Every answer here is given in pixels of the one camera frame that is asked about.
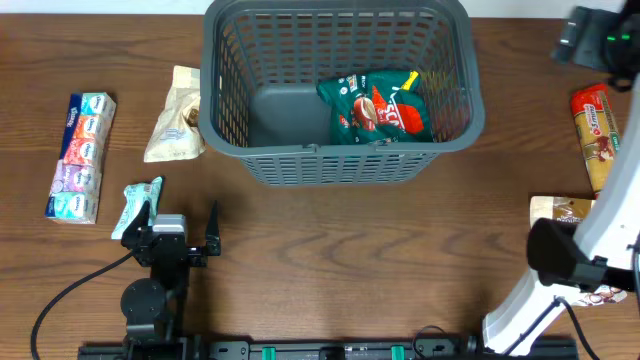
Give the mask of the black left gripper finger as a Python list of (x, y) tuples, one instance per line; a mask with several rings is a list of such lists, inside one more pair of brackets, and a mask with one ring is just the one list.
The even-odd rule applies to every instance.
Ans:
[(145, 201), (131, 223), (124, 230), (121, 245), (125, 248), (137, 248), (143, 242), (149, 230), (150, 203)]
[(213, 203), (205, 229), (205, 246), (209, 256), (221, 255), (221, 239), (218, 224), (218, 202)]

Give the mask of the red spaghetti packet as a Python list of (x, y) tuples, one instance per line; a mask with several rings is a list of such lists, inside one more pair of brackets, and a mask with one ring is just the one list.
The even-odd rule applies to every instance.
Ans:
[(589, 181), (598, 197), (613, 168), (621, 141), (607, 86), (599, 83), (577, 91), (571, 97), (570, 106)]

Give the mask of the brown dried food pouch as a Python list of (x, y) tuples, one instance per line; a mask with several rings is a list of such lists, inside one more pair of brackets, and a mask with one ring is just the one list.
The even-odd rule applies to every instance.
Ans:
[[(570, 224), (581, 223), (589, 214), (595, 201), (558, 196), (533, 196), (529, 205), (530, 226), (541, 218)], [(627, 297), (627, 292), (608, 285), (599, 286), (594, 292), (583, 294), (574, 306), (590, 307), (616, 304)]]

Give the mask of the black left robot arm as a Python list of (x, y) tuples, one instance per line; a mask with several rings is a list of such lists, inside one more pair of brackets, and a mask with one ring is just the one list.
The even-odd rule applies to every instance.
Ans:
[(125, 289), (120, 301), (126, 339), (138, 346), (169, 344), (183, 335), (190, 270), (206, 266), (209, 256), (205, 246), (188, 245), (184, 216), (160, 216), (151, 225), (150, 215), (146, 201), (121, 238), (136, 262), (150, 270)]

